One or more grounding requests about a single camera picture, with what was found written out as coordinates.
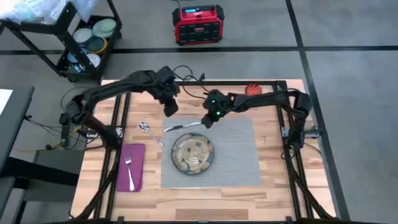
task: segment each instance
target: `knife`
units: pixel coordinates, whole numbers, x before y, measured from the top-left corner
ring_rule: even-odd
[[[169,132],[169,131],[174,131],[174,130],[178,130],[178,129],[181,129],[181,128],[186,128],[186,127],[194,126],[194,125],[198,125],[198,124],[201,124],[201,121],[194,121],[194,122],[191,122],[191,123],[188,123],[188,124],[177,125],[177,126],[174,126],[174,127],[171,127],[171,128],[166,128],[163,132],[166,133],[166,132]]]

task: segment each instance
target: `silver fork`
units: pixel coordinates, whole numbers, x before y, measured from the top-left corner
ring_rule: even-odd
[[[134,187],[134,182],[132,181],[132,176],[131,176],[131,171],[130,171],[130,164],[131,164],[131,158],[129,154],[124,155],[124,162],[127,165],[127,170],[129,171],[129,190],[133,191],[135,189]]]

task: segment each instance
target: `wooden tabletop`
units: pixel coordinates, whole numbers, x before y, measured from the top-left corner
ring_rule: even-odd
[[[286,81],[289,88],[304,91],[302,80]],[[223,93],[244,93],[244,87],[208,86],[209,89],[217,88]],[[186,89],[194,95],[200,96],[203,93],[199,86],[187,86]],[[262,89],[263,93],[272,91],[270,86],[262,86]],[[108,99],[96,106],[95,116],[105,124],[111,122],[114,101],[114,98]],[[202,103],[203,100],[192,98],[185,92],[181,92],[177,97],[179,111],[174,116],[201,118],[206,113]],[[286,216],[294,217],[285,161],[280,158],[283,149],[275,106],[254,108],[244,112],[254,124],[262,186],[184,189],[160,189],[162,150],[147,133],[143,133],[137,127],[141,121],[148,122],[151,131],[158,138],[162,138],[163,107],[148,93],[132,93],[131,95],[124,143],[146,145],[143,187],[141,192],[115,192],[112,220],[117,219],[118,216],[124,216],[126,221],[274,221],[285,220]],[[309,128],[312,126],[311,119],[308,119],[307,126]],[[306,139],[306,143],[318,147],[316,140]],[[100,141],[95,141],[88,147],[100,144]],[[305,146],[302,149],[302,157],[310,191],[328,213],[335,215],[320,153]],[[103,159],[104,149],[86,151],[73,201],[72,215],[78,215],[97,191]],[[103,200],[101,216],[104,215],[106,209],[107,194],[108,192],[105,193]],[[299,196],[302,214],[305,216],[301,192]]]

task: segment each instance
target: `silver spoon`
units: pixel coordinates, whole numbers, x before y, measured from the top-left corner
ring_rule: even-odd
[[[149,131],[149,125],[148,125],[147,123],[141,122],[141,123],[139,123],[139,127],[141,128],[141,131],[146,132],[146,133],[149,133],[149,134],[152,136],[152,138],[154,138],[155,141],[156,141],[161,147],[163,147],[163,143],[161,143],[161,142]]]

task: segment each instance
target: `red power station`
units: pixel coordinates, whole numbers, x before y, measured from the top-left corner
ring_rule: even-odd
[[[219,5],[175,9],[173,24],[179,45],[207,44],[223,38],[224,11]]]

